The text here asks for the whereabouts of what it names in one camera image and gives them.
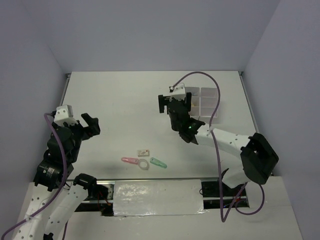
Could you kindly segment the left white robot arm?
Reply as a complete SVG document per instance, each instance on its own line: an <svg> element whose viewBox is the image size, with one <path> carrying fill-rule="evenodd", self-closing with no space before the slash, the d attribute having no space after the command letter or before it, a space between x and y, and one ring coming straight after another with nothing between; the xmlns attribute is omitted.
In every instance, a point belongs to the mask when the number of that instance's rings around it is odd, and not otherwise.
<svg viewBox="0 0 320 240"><path fill-rule="evenodd" d="M66 228L73 212L85 199L97 196L97 179L85 173L75 177L68 192L58 202L73 171L83 141L101 133L98 118L81 114L86 126L71 115L45 113L51 135L43 160L37 166L32 195L23 220L12 227L15 240L55 240Z"/></svg>

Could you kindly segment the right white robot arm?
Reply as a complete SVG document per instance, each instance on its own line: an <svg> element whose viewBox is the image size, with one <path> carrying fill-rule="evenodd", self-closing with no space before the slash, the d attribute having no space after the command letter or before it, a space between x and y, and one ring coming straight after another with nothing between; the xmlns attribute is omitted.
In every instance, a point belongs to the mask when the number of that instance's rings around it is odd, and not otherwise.
<svg viewBox="0 0 320 240"><path fill-rule="evenodd" d="M218 169L221 172L218 192L228 196L235 187L247 182L266 184L279 161L267 139L258 132L252 136L235 134L192 118L191 97L190 92L181 99L159 95L159 112L168 114L172 130L186 143L214 147L239 159L235 168Z"/></svg>

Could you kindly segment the green highlighter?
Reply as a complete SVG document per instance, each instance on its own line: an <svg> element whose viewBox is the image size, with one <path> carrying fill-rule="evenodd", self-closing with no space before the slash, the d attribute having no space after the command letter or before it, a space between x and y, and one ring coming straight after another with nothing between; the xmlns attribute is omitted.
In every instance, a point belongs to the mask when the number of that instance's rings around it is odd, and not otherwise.
<svg viewBox="0 0 320 240"><path fill-rule="evenodd" d="M158 166L160 168L163 168L163 169L166 169L168 167L166 163L164 163L161 160L154 158L154 157L151 157L149 161L151 164Z"/></svg>

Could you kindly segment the pink highlighter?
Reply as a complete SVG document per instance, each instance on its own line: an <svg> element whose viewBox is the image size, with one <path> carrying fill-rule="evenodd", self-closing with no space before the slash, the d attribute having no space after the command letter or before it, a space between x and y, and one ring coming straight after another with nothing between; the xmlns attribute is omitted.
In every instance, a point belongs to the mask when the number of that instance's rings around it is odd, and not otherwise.
<svg viewBox="0 0 320 240"><path fill-rule="evenodd" d="M133 158L133 157L122 157L121 161L124 162L124 163L133 164L133 165L138 165L139 164L139 159L138 158Z"/></svg>

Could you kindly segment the white eraser red label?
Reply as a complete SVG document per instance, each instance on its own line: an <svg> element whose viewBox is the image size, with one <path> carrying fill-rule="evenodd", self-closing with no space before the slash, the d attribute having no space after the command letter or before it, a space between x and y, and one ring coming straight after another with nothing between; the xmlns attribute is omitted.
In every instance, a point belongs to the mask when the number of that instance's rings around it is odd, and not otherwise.
<svg viewBox="0 0 320 240"><path fill-rule="evenodd" d="M139 149L137 151L137 156L138 157L149 157L150 156L150 151L148 149Z"/></svg>

